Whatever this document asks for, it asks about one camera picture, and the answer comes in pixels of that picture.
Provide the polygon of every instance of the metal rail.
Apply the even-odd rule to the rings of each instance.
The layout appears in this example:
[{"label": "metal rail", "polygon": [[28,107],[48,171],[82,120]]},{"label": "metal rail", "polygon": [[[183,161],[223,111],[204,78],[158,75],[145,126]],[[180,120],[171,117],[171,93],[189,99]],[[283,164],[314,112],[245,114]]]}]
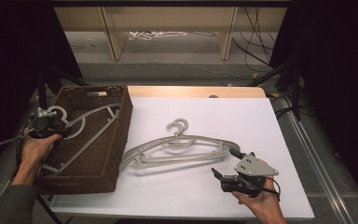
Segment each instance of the metal rail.
[{"label": "metal rail", "polygon": [[[290,107],[291,102],[287,97],[285,97],[284,100],[282,100],[282,105],[284,107]],[[301,121],[298,121],[296,119],[292,111],[290,111],[288,115],[289,115],[290,122],[292,123],[292,126],[296,131],[298,139],[300,140],[301,145],[304,148],[304,151],[306,152],[308,159],[310,160],[310,164],[312,165],[313,171],[315,172],[316,176],[321,182],[321,186],[324,190],[324,193],[328,201],[330,202],[334,212],[336,213],[339,223],[343,223],[343,224],[354,223],[348,211],[347,205],[342,200],[330,175],[328,174],[327,170],[324,168],[324,165],[321,159],[319,158],[315,148],[313,147],[313,144],[310,141],[310,138],[308,137],[307,132],[305,131]]]}]

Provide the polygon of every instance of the floor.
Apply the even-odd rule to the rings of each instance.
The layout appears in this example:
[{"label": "floor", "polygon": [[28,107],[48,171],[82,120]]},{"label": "floor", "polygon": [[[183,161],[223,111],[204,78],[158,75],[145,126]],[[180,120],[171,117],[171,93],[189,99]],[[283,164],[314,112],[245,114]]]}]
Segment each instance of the floor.
[{"label": "floor", "polygon": [[[214,34],[186,33],[174,37],[147,35],[146,39],[129,39],[119,61],[113,62],[103,33],[67,33],[68,40],[79,63],[84,81],[103,85],[187,85],[187,86],[241,86],[255,77],[263,76],[270,70],[260,61],[253,59],[231,45],[227,61],[220,59],[219,48]],[[273,48],[276,34],[261,34],[263,44]],[[251,34],[235,34],[236,42],[246,48],[245,38]],[[253,36],[252,42],[260,45]],[[262,60],[268,57],[264,50],[249,45],[248,50]],[[263,83],[261,88],[273,94],[277,77]],[[64,85],[71,85],[63,80]],[[280,97],[270,97],[277,111],[283,137],[286,141],[300,180],[313,208],[313,220],[288,220],[289,223],[358,223],[358,187],[345,165],[334,154],[318,118],[307,103],[307,95],[301,92],[301,121],[292,112],[280,113],[290,106],[290,91],[280,92]],[[37,108],[37,95],[30,99],[30,109],[24,118]],[[14,149],[10,145],[0,157],[0,190],[15,168]],[[62,222],[68,216],[58,215]],[[189,221],[165,220],[117,220],[108,217],[74,217],[70,223],[190,223]],[[34,223],[54,223],[38,204],[34,208]],[[201,222],[194,223],[233,223]],[[247,220],[245,223],[258,223]]]}]

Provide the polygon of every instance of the hanger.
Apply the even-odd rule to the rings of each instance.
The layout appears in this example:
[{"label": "hanger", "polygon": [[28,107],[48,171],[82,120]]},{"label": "hanger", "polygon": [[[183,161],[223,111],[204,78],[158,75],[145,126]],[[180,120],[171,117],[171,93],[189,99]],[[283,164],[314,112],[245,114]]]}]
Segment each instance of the hanger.
[{"label": "hanger", "polygon": [[[167,129],[172,127],[177,127],[179,129],[174,133],[174,136],[159,138],[126,151],[123,154],[123,159],[119,166],[120,172],[133,161],[134,163],[131,165],[131,168],[134,170],[141,170],[190,161],[216,160],[228,155],[230,149],[241,152],[240,147],[230,141],[205,136],[184,135],[183,132],[188,127],[188,122],[185,119],[176,119],[167,125]],[[194,145],[217,147],[218,149],[209,153],[195,153],[190,155],[181,154],[165,157],[151,157],[145,155],[146,151],[152,149],[179,151]]]}]

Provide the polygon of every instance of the sleeve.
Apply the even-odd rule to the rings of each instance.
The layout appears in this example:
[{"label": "sleeve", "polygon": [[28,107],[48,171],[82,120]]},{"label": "sleeve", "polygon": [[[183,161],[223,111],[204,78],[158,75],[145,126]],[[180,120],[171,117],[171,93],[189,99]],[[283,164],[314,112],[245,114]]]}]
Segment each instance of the sleeve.
[{"label": "sleeve", "polygon": [[0,197],[0,223],[33,223],[32,212],[37,188],[8,187]]}]

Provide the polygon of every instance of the cable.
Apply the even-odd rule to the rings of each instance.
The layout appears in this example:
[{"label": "cable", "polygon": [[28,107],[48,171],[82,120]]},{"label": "cable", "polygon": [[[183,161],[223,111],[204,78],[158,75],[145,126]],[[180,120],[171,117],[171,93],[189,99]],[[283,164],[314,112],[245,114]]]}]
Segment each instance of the cable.
[{"label": "cable", "polygon": [[278,182],[276,180],[274,180],[273,178],[266,176],[266,179],[272,180],[277,185],[278,191],[275,191],[275,192],[277,193],[278,201],[280,201],[281,200],[281,186],[279,186]]},{"label": "cable", "polygon": [[176,37],[186,35],[185,32],[129,32],[132,35],[129,40],[134,39],[143,39],[143,40],[152,40],[153,37]]},{"label": "cable", "polygon": [[277,101],[277,100],[279,100],[279,99],[282,99],[283,97],[285,97],[285,96],[291,96],[291,94],[285,94],[285,95],[281,95],[281,96],[279,96],[279,97],[274,97],[274,96],[272,96],[274,99],[272,99],[271,100],[271,103],[274,103],[275,101]]},{"label": "cable", "polygon": [[260,47],[260,48],[272,49],[272,48],[269,48],[269,47],[265,47],[265,46],[263,46],[263,45],[258,45],[258,44],[252,43],[251,41],[249,41],[248,39],[246,39],[245,36],[243,36],[242,32],[240,32],[240,35],[241,35],[242,39],[243,39],[244,41],[246,41],[247,43],[249,43],[250,45],[254,45],[254,46],[257,46],[257,47]]},{"label": "cable", "polygon": [[[150,61],[150,62],[139,62],[139,61],[136,61],[134,60],[136,63],[161,63],[161,62],[154,62],[154,61]],[[193,67],[193,68],[200,68],[200,69],[203,69],[209,73],[212,73],[212,74],[228,74],[228,75],[232,75],[234,77],[240,77],[240,78],[243,78],[243,79],[255,79],[254,77],[242,77],[240,75],[236,75],[236,74],[233,74],[233,73],[229,73],[229,72],[215,72],[215,71],[211,71],[211,70],[208,70],[207,68],[205,67],[201,67],[201,66],[197,66],[197,65],[190,65],[190,64],[187,64],[187,63],[175,63],[175,64],[180,64],[182,66],[185,66],[185,67]]]},{"label": "cable", "polygon": [[206,36],[216,36],[216,34],[212,32],[189,32],[194,35],[206,35]]},{"label": "cable", "polygon": [[263,43],[263,39],[262,39],[262,37],[261,37],[261,32],[260,32],[260,25],[259,25],[259,22],[258,22],[258,10],[259,10],[259,7],[256,7],[256,8],[255,8],[255,23],[252,22],[252,19],[250,18],[249,13],[248,13],[248,10],[246,9],[246,7],[245,7],[244,9],[245,9],[245,13],[246,13],[247,18],[248,18],[249,22],[250,22],[251,25],[252,25],[252,29],[253,29],[253,31],[252,31],[252,36],[253,36],[253,34],[256,34],[256,36],[257,36],[257,38],[259,39],[261,45],[263,46],[263,51],[264,51],[264,53],[265,53],[267,59],[269,60],[270,55],[269,55],[269,53],[268,53],[268,51],[267,51],[267,49],[266,49],[266,46],[265,46],[264,43]]},{"label": "cable", "polygon": [[71,49],[74,50],[74,49],[85,49],[86,46],[84,45],[71,45]]},{"label": "cable", "polygon": [[234,42],[235,45],[238,46],[239,49],[241,49],[241,50],[244,51],[245,53],[249,54],[250,56],[252,56],[252,57],[255,58],[256,60],[260,61],[261,63],[263,63],[263,64],[269,66],[268,63],[264,62],[263,60],[261,60],[260,58],[258,58],[257,56],[255,56],[253,53],[249,52],[249,51],[248,51],[248,47],[246,47],[246,49],[244,49],[240,44],[237,43],[237,41],[235,41],[234,38],[232,38],[232,41]]},{"label": "cable", "polygon": [[[298,106],[298,109],[301,109],[301,108],[309,108],[310,106],[309,105],[299,105]],[[280,117],[280,116],[282,116],[283,114],[285,114],[285,113],[287,113],[287,112],[289,112],[289,111],[291,111],[291,110],[293,110],[293,108],[291,107],[291,106],[289,106],[289,107],[286,107],[286,108],[283,108],[283,109],[279,109],[279,110],[277,110],[277,111],[274,111],[274,113],[275,113],[275,115],[276,115],[276,117],[277,117],[277,119]]]},{"label": "cable", "polygon": [[274,37],[272,37],[271,33],[268,33],[269,37],[271,37],[272,41],[274,41],[274,43],[276,42]]}]

